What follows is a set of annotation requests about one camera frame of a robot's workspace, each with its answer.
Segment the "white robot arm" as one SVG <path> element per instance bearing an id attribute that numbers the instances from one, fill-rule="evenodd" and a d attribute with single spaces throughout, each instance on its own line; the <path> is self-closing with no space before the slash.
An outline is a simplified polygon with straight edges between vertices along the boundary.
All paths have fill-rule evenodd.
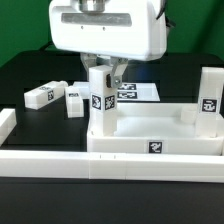
<path id="1" fill-rule="evenodd" d="M 52 41 L 78 52 L 86 69 L 111 66 L 109 86 L 116 88 L 130 60 L 156 60 L 165 53 L 164 7 L 165 0 L 52 0 Z"/>

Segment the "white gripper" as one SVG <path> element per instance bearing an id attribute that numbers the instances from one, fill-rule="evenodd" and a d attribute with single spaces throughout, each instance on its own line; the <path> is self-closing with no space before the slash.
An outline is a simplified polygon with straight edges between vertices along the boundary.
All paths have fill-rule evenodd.
<path id="1" fill-rule="evenodd" d="M 62 50 L 82 52 L 81 62 L 89 69 L 97 55 L 112 68 L 108 88 L 119 88 L 128 59 L 149 61 L 165 53 L 167 30 L 163 0 L 105 0 L 102 12 L 82 12 L 78 0 L 52 0 L 49 6 L 51 36 Z"/>

